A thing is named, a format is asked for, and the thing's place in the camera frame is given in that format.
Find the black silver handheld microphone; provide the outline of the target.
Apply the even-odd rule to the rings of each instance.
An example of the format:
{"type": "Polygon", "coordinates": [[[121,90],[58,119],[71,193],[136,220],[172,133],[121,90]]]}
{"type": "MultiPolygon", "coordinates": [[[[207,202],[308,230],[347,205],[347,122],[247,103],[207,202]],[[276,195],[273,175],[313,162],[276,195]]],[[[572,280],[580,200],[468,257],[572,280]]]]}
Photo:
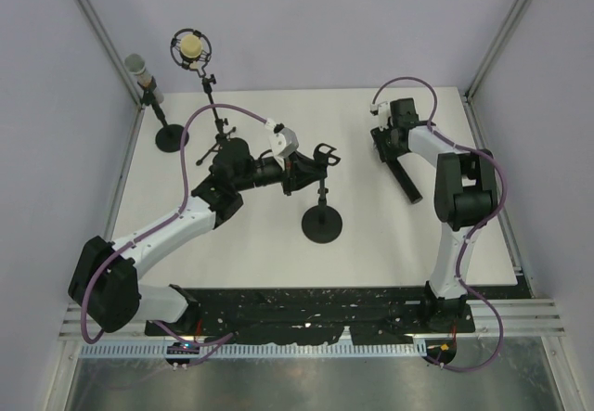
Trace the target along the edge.
{"type": "Polygon", "coordinates": [[[423,196],[417,189],[416,185],[408,175],[407,171],[397,159],[396,161],[385,163],[393,174],[396,182],[401,187],[411,204],[419,203],[423,200],[423,196]]]}

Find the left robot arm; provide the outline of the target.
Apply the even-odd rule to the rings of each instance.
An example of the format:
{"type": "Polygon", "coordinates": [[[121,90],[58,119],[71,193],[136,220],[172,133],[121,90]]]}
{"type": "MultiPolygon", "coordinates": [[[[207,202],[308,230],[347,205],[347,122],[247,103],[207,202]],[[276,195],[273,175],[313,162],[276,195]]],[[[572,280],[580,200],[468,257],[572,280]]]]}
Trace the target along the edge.
{"type": "Polygon", "coordinates": [[[68,289],[82,308],[81,318],[92,318],[100,333],[116,332],[135,319],[191,333],[200,321],[198,301],[177,285],[142,286],[140,279],[170,253],[228,221],[242,207],[243,191],[279,184],[290,195],[324,180],[340,161],[334,151],[320,144],[311,157],[290,149],[254,158],[246,141],[230,139],[180,207],[124,238],[96,236],[84,244],[68,289]]]}

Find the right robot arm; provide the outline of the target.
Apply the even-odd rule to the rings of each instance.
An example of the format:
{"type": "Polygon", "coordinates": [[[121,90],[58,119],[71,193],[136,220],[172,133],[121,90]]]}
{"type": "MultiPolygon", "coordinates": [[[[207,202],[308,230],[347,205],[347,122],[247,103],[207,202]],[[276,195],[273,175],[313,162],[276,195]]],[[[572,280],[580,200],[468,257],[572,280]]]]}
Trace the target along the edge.
{"type": "Polygon", "coordinates": [[[370,131],[375,148],[410,202],[422,195],[398,159],[415,154],[435,169],[433,207],[441,237],[419,315],[427,329],[446,332],[466,315],[472,251],[480,229],[499,206],[493,157],[487,150],[463,147],[432,122],[421,121],[412,98],[373,103],[370,113],[378,119],[370,131]]]}

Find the black round-base mic stand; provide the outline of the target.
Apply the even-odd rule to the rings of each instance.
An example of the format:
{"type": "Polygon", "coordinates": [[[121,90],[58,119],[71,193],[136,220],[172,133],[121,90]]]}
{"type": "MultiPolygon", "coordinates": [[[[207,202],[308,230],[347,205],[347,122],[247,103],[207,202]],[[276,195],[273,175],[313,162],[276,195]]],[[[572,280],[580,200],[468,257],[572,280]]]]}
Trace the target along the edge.
{"type": "MultiPolygon", "coordinates": [[[[314,160],[320,161],[325,167],[335,166],[341,161],[341,158],[334,154],[336,150],[335,147],[321,143],[314,150],[314,160]]],[[[319,179],[317,205],[303,214],[301,222],[305,236],[317,244],[328,244],[342,232],[341,215],[328,205],[326,178],[324,175],[319,179]]]]}

